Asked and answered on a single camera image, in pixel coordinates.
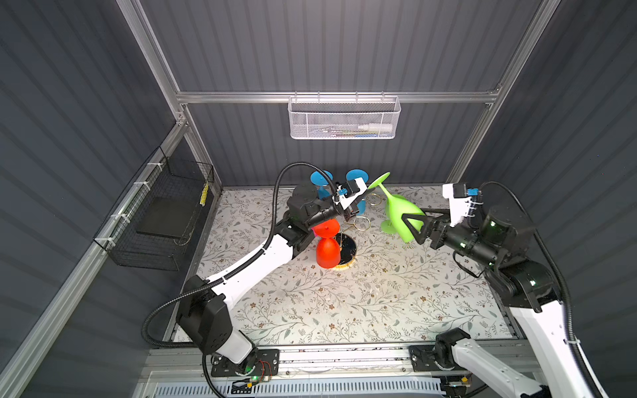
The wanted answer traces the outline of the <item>blue wine glass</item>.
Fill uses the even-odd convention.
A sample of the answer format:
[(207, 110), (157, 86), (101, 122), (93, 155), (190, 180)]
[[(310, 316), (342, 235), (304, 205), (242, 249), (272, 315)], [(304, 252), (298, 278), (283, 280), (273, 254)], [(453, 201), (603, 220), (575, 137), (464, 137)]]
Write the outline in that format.
[[(369, 176), (368, 173), (365, 172), (363, 169), (359, 169), (359, 168), (355, 168), (352, 170), (349, 170), (346, 173), (346, 179), (348, 181), (353, 181), (353, 185), (355, 187), (358, 187), (357, 184), (357, 179), (361, 178), (363, 180), (363, 182), (367, 183)], [(363, 198), (360, 200), (360, 202), (357, 204), (358, 207), (358, 215), (361, 217), (364, 215), (364, 212), (366, 211), (366, 200)]]
[(316, 187), (319, 199), (325, 199), (331, 195), (328, 180), (324, 178), (323, 175), (319, 172), (313, 172), (310, 175), (310, 182), (312, 182), (313, 185)]

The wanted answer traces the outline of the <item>green wine glass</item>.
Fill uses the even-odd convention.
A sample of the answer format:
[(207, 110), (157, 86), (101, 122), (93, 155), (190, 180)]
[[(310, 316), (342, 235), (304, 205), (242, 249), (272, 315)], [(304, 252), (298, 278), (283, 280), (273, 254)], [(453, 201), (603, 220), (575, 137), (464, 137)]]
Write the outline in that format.
[[(380, 187), (388, 199), (388, 217), (391, 223), (396, 227), (398, 235), (405, 243), (409, 243), (414, 240), (408, 228), (403, 223), (401, 215), (403, 213), (417, 213), (420, 208), (412, 202), (404, 198), (399, 198), (396, 195), (392, 195), (386, 187), (383, 186), (383, 182), (390, 176), (390, 172), (385, 172), (383, 175), (374, 180), (368, 185), (369, 191)], [(413, 222), (416, 228), (420, 228), (421, 222)]]
[(388, 235), (394, 235), (397, 233), (396, 227), (394, 227), (390, 220), (384, 220), (381, 223), (381, 230), (383, 233)]

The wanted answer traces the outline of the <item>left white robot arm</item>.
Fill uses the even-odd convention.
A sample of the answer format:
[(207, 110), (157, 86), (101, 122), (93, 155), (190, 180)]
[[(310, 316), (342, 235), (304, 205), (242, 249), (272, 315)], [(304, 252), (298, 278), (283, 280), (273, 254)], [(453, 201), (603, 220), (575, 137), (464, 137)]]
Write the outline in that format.
[(195, 275), (187, 281), (190, 295), (179, 302), (177, 325), (202, 354), (218, 354), (239, 373), (249, 373), (258, 349), (233, 325), (232, 309), (272, 271), (305, 251), (315, 238), (315, 227), (337, 217), (356, 217), (358, 204), (372, 191), (361, 177), (338, 184), (335, 194), (325, 198), (309, 182), (298, 185), (282, 219), (275, 222), (273, 237), (225, 270), (205, 280)]

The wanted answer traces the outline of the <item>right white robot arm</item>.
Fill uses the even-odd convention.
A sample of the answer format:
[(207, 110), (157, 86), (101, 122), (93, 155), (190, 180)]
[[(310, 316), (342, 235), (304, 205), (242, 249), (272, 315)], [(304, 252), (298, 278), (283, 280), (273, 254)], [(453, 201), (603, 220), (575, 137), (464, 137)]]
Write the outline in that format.
[(540, 264), (527, 256), (537, 230), (524, 210), (493, 206), (477, 229), (455, 225), (452, 211), (428, 217), (411, 203), (399, 216), (417, 243), (448, 246), (480, 266), (481, 276), (522, 328), (546, 381), (505, 365), (460, 328), (436, 337), (429, 357), (438, 368), (469, 371), (505, 397), (605, 396), (573, 331), (565, 280), (551, 260)]

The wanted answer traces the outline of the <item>red wine glass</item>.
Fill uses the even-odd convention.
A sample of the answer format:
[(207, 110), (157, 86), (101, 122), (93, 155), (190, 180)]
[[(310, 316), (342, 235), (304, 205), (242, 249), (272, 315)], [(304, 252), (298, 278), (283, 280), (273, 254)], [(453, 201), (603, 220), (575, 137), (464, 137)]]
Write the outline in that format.
[(316, 261), (324, 269), (332, 269), (341, 261), (341, 248), (335, 237), (340, 232), (340, 224), (332, 219), (312, 228), (320, 238), (316, 248)]

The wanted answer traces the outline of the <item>floral table mat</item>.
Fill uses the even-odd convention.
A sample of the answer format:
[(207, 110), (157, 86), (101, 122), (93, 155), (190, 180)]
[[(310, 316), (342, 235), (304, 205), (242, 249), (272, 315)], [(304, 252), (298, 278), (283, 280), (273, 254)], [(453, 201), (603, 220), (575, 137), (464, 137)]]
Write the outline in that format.
[(310, 246), (239, 299), (234, 325), (260, 345), (414, 342), (451, 328), (511, 338), (473, 261), (383, 231), (385, 197), (376, 191), (363, 217), (343, 224), (351, 263), (326, 270)]

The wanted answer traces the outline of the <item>white marker in basket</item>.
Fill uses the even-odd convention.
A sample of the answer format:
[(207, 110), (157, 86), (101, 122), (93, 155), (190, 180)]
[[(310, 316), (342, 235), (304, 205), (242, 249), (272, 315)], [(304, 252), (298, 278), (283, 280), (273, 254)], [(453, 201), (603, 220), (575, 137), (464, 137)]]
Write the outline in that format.
[(370, 134), (393, 134), (395, 130), (392, 124), (362, 124), (358, 129)]

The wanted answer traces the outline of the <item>white mesh wall basket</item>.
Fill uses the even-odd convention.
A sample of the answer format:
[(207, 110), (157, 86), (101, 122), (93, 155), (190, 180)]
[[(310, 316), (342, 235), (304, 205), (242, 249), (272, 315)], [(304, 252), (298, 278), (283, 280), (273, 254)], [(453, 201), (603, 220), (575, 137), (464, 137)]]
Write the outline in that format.
[[(396, 135), (401, 103), (390, 96), (295, 96), (287, 104), (290, 137), (297, 140), (389, 140)], [(370, 134), (362, 124), (392, 124), (393, 134)]]

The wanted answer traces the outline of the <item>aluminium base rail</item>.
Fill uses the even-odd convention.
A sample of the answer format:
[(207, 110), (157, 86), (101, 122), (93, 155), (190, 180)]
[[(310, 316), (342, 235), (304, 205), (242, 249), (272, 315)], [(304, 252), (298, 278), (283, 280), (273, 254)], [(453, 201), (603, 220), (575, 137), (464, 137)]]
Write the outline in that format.
[(248, 371), (196, 348), (149, 353), (135, 397), (500, 397), (542, 384), (525, 340), (484, 340), (487, 369), (442, 366), (432, 342), (264, 346)]

